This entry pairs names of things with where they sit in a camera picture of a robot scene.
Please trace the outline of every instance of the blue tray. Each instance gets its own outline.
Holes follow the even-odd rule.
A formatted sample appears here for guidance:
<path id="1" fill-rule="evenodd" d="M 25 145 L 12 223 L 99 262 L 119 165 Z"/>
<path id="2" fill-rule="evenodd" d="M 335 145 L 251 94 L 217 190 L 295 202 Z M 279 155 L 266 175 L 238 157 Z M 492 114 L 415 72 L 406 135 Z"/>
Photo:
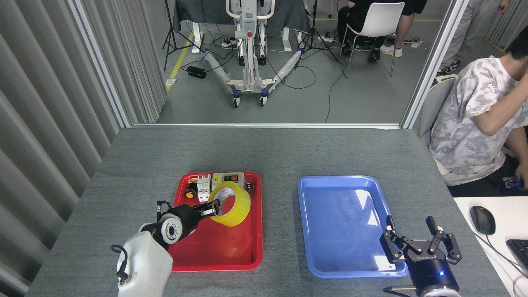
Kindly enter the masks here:
<path id="1" fill-rule="evenodd" d="M 374 178 L 312 176 L 302 177 L 297 185 L 306 259 L 313 274 L 319 277 L 408 274 L 405 262 L 389 263 L 380 244 L 390 210 Z"/>

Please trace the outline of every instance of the man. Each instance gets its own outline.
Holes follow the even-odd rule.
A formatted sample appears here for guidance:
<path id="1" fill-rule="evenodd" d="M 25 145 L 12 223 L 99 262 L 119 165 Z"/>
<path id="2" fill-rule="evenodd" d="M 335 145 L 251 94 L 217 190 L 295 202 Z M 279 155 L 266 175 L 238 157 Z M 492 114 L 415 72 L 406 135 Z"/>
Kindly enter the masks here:
<path id="1" fill-rule="evenodd" d="M 458 75 L 429 144 L 433 156 L 449 171 L 444 178 L 454 197 L 497 196 L 503 178 L 511 176 L 528 185 L 527 69 L 525 27 L 504 56 L 478 59 Z M 504 143 L 518 164 L 501 152 Z"/>
<path id="2" fill-rule="evenodd" d="M 384 1 L 384 0 L 348 0 L 347 6 L 342 7 L 337 13 L 337 35 L 339 42 L 345 45 L 343 46 L 342 53 L 345 57 L 350 57 L 352 49 L 348 41 L 344 40 L 346 25 L 348 24 L 352 29 L 356 31 L 361 31 L 363 25 L 365 24 L 366 14 L 369 11 L 370 5 L 372 3 L 394 3 L 398 1 Z M 354 33 L 348 31 L 347 39 L 353 38 Z M 374 48 L 372 49 L 367 62 L 376 63 L 380 59 L 380 47 L 385 41 L 385 36 L 376 37 L 374 41 Z"/>
<path id="3" fill-rule="evenodd" d="M 398 26 L 396 27 L 396 41 L 390 47 L 383 45 L 380 48 L 382 53 L 392 55 L 394 53 L 394 47 L 396 47 L 396 53 L 394 55 L 396 58 L 403 55 L 402 47 L 405 41 L 405 35 L 411 29 L 411 25 L 414 22 L 414 15 L 422 13 L 427 4 L 427 0 L 402 0 L 400 2 L 405 2 L 405 6 L 403 7 Z"/>
<path id="4" fill-rule="evenodd" d="M 488 32 L 495 15 L 503 14 L 509 6 L 510 0 L 469 0 L 436 76 L 455 71 L 463 55 L 468 54 L 478 39 Z"/>

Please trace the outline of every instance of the gray tabletop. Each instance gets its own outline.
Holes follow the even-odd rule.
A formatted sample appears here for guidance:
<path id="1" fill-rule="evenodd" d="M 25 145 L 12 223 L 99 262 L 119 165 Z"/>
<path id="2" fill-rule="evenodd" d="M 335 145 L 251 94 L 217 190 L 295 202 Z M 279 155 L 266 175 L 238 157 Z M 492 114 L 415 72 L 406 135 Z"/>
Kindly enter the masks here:
<path id="1" fill-rule="evenodd" d="M 262 264 L 172 273 L 164 296 L 388 296 L 383 287 L 410 285 L 409 276 L 321 279 L 309 271 L 297 193 L 306 175 L 374 177 L 404 235 L 430 239 L 428 215 L 456 235 L 464 258 L 452 270 L 462 296 L 508 296 L 413 131 L 218 127 L 120 131 L 26 296 L 117 295 L 110 245 L 155 220 L 156 200 L 172 201 L 182 176 L 208 171 L 260 174 Z"/>
<path id="2" fill-rule="evenodd" d="M 234 25 L 233 18 L 225 12 L 225 0 L 176 0 L 173 12 L 173 29 L 179 32 L 180 22 Z M 275 13 L 266 25 L 272 28 L 292 28 L 302 32 L 310 30 L 308 16 L 302 0 L 276 0 Z"/>

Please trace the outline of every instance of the black mouse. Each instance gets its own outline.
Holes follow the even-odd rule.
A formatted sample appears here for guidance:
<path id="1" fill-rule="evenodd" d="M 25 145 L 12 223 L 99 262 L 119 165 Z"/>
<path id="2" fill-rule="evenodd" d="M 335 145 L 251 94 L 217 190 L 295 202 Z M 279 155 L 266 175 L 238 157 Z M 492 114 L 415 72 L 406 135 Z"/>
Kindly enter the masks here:
<path id="1" fill-rule="evenodd" d="M 482 234 L 491 235 L 495 233 L 495 218 L 492 213 L 482 206 L 475 205 L 469 210 L 473 226 Z"/>

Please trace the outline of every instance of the gray chair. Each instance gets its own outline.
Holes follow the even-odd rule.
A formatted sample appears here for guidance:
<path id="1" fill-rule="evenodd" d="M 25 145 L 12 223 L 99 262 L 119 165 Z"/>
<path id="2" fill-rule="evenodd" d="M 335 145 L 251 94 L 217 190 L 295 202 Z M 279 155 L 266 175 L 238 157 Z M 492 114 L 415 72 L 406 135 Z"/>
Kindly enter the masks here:
<path id="1" fill-rule="evenodd" d="M 442 105 L 447 99 L 447 96 L 455 85 L 457 76 L 447 75 L 437 77 L 437 84 L 434 85 L 427 93 L 426 100 L 423 103 L 420 119 L 418 121 L 418 137 L 422 139 L 425 146 L 429 146 L 431 141 L 431 129 L 435 120 L 442 108 Z M 449 173 L 449 171 L 436 160 L 438 170 L 442 175 Z"/>

